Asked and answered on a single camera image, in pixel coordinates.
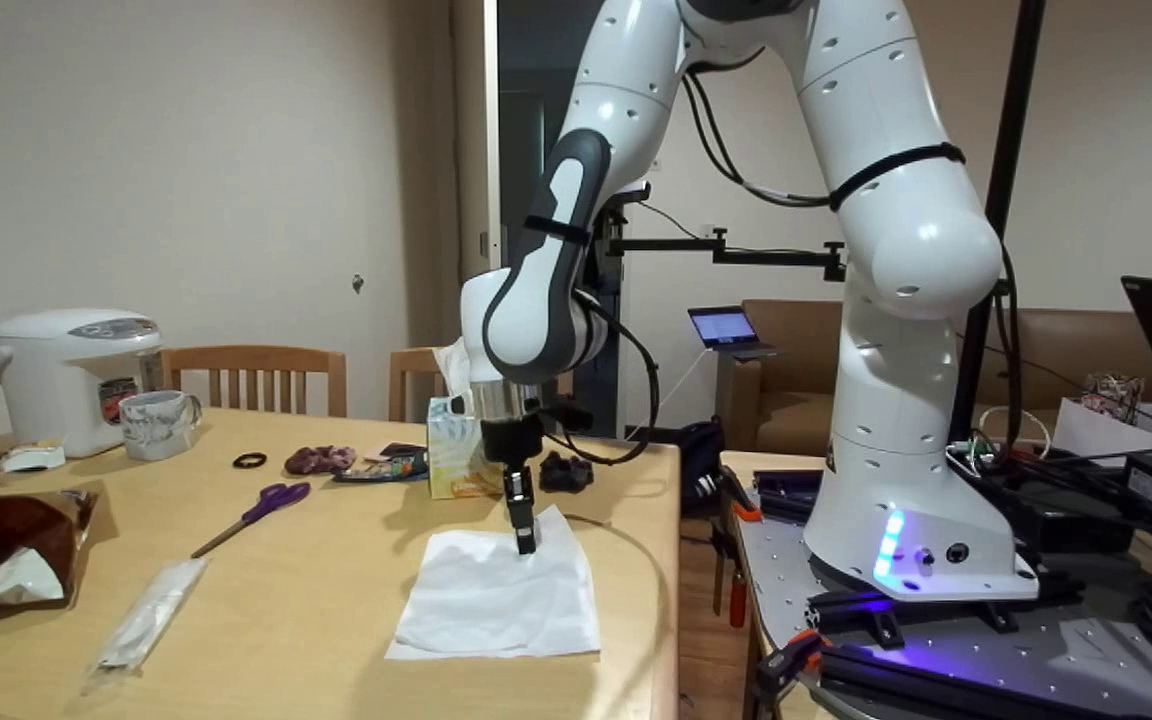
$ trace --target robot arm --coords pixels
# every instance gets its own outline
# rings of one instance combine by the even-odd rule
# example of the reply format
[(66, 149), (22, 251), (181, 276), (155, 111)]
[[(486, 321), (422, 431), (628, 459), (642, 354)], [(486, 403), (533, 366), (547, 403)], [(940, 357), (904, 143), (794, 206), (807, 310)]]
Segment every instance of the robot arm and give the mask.
[[(737, 70), (765, 49), (794, 75), (846, 237), (831, 465), (802, 539), (896, 602), (1031, 602), (1012, 528), (942, 465), (952, 325), (996, 284), (998, 242), (900, 0), (608, 0), (519, 262), (469, 284), (465, 331), (486, 361), (476, 387), (538, 383), (598, 350), (574, 298), (593, 218), (646, 173), (682, 70)], [(483, 408), (491, 396), (483, 428), (510, 435), (517, 416)], [(509, 444), (502, 459), (519, 468), (522, 452)]]

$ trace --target rice cooker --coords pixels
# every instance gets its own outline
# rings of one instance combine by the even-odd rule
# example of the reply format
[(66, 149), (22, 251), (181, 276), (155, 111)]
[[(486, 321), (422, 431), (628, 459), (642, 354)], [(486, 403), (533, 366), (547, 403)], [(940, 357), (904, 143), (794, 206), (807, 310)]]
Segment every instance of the rice cooker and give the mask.
[(66, 455), (121, 444), (121, 402), (150, 387), (155, 321), (117, 310), (51, 310), (0, 325), (0, 383), (16, 444)]

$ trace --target floor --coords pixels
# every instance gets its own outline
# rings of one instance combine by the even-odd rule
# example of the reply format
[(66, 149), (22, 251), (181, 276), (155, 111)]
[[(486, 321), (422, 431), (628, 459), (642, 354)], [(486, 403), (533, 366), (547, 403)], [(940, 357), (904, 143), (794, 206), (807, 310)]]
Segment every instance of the floor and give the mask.
[(716, 552), (708, 519), (679, 539), (679, 720), (737, 720), (744, 698), (744, 629), (710, 612)]

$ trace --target beige wall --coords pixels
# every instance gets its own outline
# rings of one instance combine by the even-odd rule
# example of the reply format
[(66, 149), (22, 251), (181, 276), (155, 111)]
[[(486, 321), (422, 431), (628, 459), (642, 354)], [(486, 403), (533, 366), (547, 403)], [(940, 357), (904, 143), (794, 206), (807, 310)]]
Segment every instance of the beige wall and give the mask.
[(380, 416), (455, 331), (448, 102), (444, 0), (0, 0), (0, 321), (326, 345)]
[[(985, 195), (1020, 0), (911, 0), (948, 131)], [(710, 79), (723, 138), (744, 178), (819, 192), (819, 173), (788, 71), (765, 58)], [(737, 246), (819, 250), (826, 212), (780, 212), (720, 179), (679, 102), (660, 149), (650, 206), (689, 228), (723, 223)], [(636, 212), (628, 237), (674, 237)], [(1034, 310), (1129, 310), (1124, 271), (1152, 271), (1152, 4), (1049, 4), (1031, 121), (1008, 219), (1020, 302)], [(710, 268), (701, 255), (630, 255), (625, 321), (646, 341), (663, 382), (663, 424), (710, 416), (710, 357), (682, 310), (739, 298), (840, 298), (802, 268)], [(620, 420), (642, 420), (641, 367), (620, 367)]]

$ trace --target chair back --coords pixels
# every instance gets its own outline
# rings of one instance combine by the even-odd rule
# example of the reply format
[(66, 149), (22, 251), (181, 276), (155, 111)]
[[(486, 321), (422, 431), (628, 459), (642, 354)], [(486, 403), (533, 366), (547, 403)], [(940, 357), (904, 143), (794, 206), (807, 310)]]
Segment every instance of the chair back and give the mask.
[(198, 387), (211, 408), (291, 411), (318, 408), (344, 416), (344, 357), (291, 345), (205, 345), (164, 350), (160, 374), (170, 387)]
[(433, 350), (387, 354), (387, 420), (422, 424), (428, 396), (444, 396), (444, 374)]

